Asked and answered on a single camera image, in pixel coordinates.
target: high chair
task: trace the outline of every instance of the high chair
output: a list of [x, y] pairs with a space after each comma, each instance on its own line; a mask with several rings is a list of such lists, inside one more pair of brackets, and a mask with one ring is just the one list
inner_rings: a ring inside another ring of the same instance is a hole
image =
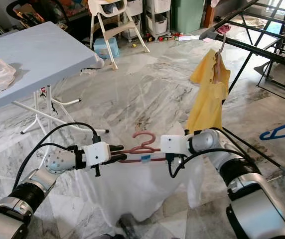
[[[112, 13], [107, 13], [104, 11], [102, 5], [111, 4], [111, 3], [115, 3], [115, 2], [120, 2], [121, 7], [118, 9], [114, 8]], [[102, 32], [103, 32], [103, 36], [104, 36], [104, 40], [105, 40], [105, 43], [107, 46], [107, 50], [108, 50], [109, 56], [110, 56], [111, 61], [112, 61], [113, 70], [117, 70], [118, 67], [114, 61], [113, 54], [112, 54], [111, 48], [109, 46], [108, 40], [111, 37], [121, 33], [122, 31], [134, 28], [135, 32], [137, 34], [137, 37], [139, 38], [139, 40], [142, 43], [142, 46], [144, 47], [144, 51], [150, 52], [149, 49], [146, 47], [145, 43], [143, 42], [142, 36], [140, 35], [140, 33], [139, 33], [139, 31], [138, 31], [138, 29], [137, 29], [137, 27], [136, 27], [136, 25], [132, 19], [132, 15], [130, 13], [129, 8], [127, 8], [127, 0], [88, 0], [88, 6], [89, 6], [89, 10], [92, 14], [90, 48], [92, 49], [92, 47], [93, 47], [94, 20], [95, 20], [95, 16], [97, 16], [99, 24], [100, 24]], [[121, 13], [124, 14], [124, 17], [126, 17], [126, 16], [128, 17], [129, 22], [126, 24], [123, 24], [123, 25], [120, 25], [120, 23], [118, 23], [118, 27], [105, 31], [101, 14], [105, 17], [112, 17], [115, 15], [119, 15]]]

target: green container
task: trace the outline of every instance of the green container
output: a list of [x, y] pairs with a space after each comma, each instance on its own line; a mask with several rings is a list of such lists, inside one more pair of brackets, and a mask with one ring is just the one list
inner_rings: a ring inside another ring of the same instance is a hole
[[171, 29], [192, 32], [200, 28], [204, 0], [172, 0]]

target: wall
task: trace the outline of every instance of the wall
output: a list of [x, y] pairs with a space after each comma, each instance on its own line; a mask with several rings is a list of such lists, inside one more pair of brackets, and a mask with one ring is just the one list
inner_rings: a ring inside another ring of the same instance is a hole
[[4, 29], [11, 28], [13, 25], [19, 24], [18, 21], [6, 12], [6, 7], [14, 0], [0, 0], [0, 26]]

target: pink hanger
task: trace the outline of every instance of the pink hanger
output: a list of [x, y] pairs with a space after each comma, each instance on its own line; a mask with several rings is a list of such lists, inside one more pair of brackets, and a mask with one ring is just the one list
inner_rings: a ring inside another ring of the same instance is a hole
[[139, 131], [133, 134], [133, 138], [136, 138], [138, 135], [142, 135], [142, 134], [146, 134], [146, 135], [150, 135], [151, 136], [151, 140], [148, 140], [146, 142], [143, 142], [141, 145], [133, 147], [130, 150], [123, 150], [123, 151], [117, 151], [117, 152], [111, 152], [112, 155], [115, 154], [121, 154], [121, 153], [130, 153], [130, 154], [139, 154], [139, 153], [154, 153], [154, 152], [159, 152], [160, 148], [153, 148], [150, 146], [147, 146], [149, 144], [152, 144], [155, 140], [156, 140], [156, 136], [149, 132], [149, 131]]

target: black metal rack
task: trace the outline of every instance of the black metal rack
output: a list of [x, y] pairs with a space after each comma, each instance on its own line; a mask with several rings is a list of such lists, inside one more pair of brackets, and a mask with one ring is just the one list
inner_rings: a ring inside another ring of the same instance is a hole
[[[242, 8], [238, 9], [237, 11], [235, 11], [235, 12], [231, 13], [230, 15], [228, 15], [227, 17], [225, 17], [222, 21], [217, 23], [215, 26], [213, 26], [213, 27], [209, 28], [208, 30], [206, 30], [205, 32], [203, 32], [200, 35], [200, 37], [199, 37], [200, 40], [205, 39], [205, 38], [208, 37], [208, 38], [211, 38], [213, 40], [223, 41], [224, 37], [222, 35], [219, 35], [216, 32], [216, 30], [218, 28], [220, 28], [222, 25], [226, 24], [226, 23], [227, 24], [231, 24], [231, 25], [235, 25], [235, 26], [239, 26], [239, 27], [243, 27], [246, 30], [246, 33], [248, 35], [248, 38], [249, 38], [249, 41], [250, 41], [251, 44], [246, 44], [244, 42], [241, 42], [239, 40], [232, 39], [232, 38], [229, 38], [229, 37], [225, 38], [225, 43], [233, 45], [233, 46], [236, 46], [236, 47], [239, 47], [239, 48], [242, 48], [242, 49], [247, 50], [247, 51], [250, 52], [248, 57], [244, 61], [242, 67], [240, 68], [237, 76], [235, 77], [235, 79], [231, 83], [231, 85], [229, 87], [229, 93], [232, 91], [234, 85], [236, 84], [237, 80], [239, 79], [241, 73], [243, 72], [245, 66], [247, 65], [248, 61], [250, 60], [250, 58], [252, 57], [253, 54], [256, 54], [256, 55], [268, 58], [270, 60], [269, 62], [263, 64], [260, 67], [258, 67], [258, 68], [261, 69], [261, 72], [260, 72], [260, 74], [262, 75], [261, 79], [263, 77], [265, 77], [271, 83], [275, 83], [277, 86], [280, 86], [280, 87], [285, 89], [285, 84], [282, 84], [282, 83], [280, 83], [278, 81], [275, 81], [272, 77], [270, 77], [270, 72], [271, 72], [272, 66], [273, 66], [273, 64], [275, 62], [281, 63], [281, 64], [285, 65], [285, 13], [284, 13], [283, 19], [275, 18], [276, 14], [277, 14], [277, 11], [285, 12], [285, 8], [281, 8], [280, 7], [282, 2], [283, 2], [283, 0], [279, 0], [274, 5], [272, 5], [272, 4], [264, 4], [264, 3], [261, 3], [259, 1], [261, 1], [261, 0], [252, 0], [251, 2], [249, 2], [248, 4], [243, 6]], [[269, 9], [273, 9], [271, 11], [271, 15], [267, 16], [266, 14], [265, 15], [260, 15], [260, 14], [249, 12], [248, 11], [249, 8], [253, 7], [254, 5], [255, 6], [259, 6], [259, 7], [268, 7]], [[246, 24], [246, 21], [245, 21], [245, 18], [244, 18], [245, 15], [257, 17], [257, 18], [260, 18], [260, 19], [265, 19], [265, 20], [267, 20], [267, 23], [266, 23], [266, 25], [264, 26], [263, 29], [255, 28], [255, 27], [252, 27], [252, 26], [248, 26]], [[243, 21], [243, 24], [232, 21], [232, 19], [235, 18], [236, 16], [240, 16], [241, 17], [241, 19]], [[268, 29], [269, 25], [271, 24], [271, 22], [278, 22], [278, 23], [282, 24], [279, 34], [267, 31], [267, 29]], [[252, 41], [251, 35], [249, 33], [249, 30], [260, 32], [260, 35], [259, 35], [259, 37], [258, 37], [258, 39], [257, 39], [257, 41], [255, 43], [253, 43], [253, 41]], [[258, 44], [260, 43], [260, 41], [261, 41], [261, 39], [262, 39], [262, 37], [264, 35], [269, 35], [269, 36], [275, 37], [276, 40], [274, 42], [272, 42], [271, 44], [269, 44], [268, 46], [264, 47], [264, 48], [259, 48]], [[274, 48], [274, 51], [273, 52], [268, 51], [269, 48]], [[270, 90], [260, 86], [261, 79], [260, 79], [259, 83], [257, 84], [258, 87], [260, 87], [260, 88], [262, 88], [264, 90], [267, 90], [270, 93], [275, 94], [275, 95], [285, 99], [285, 97], [283, 97], [283, 96], [281, 96], [281, 95], [279, 95], [277, 93], [274, 93], [274, 92], [272, 92], [272, 91], [270, 91]], [[241, 141], [246, 146], [248, 146], [251, 149], [253, 149], [255, 152], [260, 154], [262, 157], [267, 159], [269, 162], [271, 162], [272, 164], [277, 166], [279, 169], [282, 170], [283, 175], [285, 175], [285, 167], [284, 166], [282, 166], [279, 163], [275, 162], [270, 157], [268, 157], [267, 155], [263, 154], [258, 149], [256, 149], [255, 147], [253, 147], [249, 143], [245, 142], [243, 139], [241, 139], [238, 136], [236, 136], [234, 133], [230, 132], [229, 130], [227, 130], [225, 128], [224, 128], [224, 130], [227, 133], [229, 133], [230, 135], [232, 135], [233, 137], [235, 137], [237, 140]]]

